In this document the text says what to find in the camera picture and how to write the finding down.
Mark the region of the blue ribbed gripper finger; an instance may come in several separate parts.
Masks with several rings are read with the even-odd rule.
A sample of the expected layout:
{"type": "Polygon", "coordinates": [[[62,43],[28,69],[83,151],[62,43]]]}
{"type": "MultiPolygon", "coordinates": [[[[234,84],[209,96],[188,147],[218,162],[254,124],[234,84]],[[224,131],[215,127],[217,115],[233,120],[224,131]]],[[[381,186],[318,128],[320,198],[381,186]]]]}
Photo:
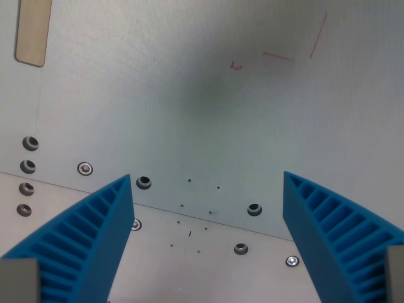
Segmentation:
{"type": "Polygon", "coordinates": [[[384,261],[403,231],[367,208],[290,172],[283,219],[321,302],[387,302],[384,261]]]}
{"type": "Polygon", "coordinates": [[[36,259],[41,302],[107,302],[134,223],[125,175],[32,232],[4,259],[36,259]]]}

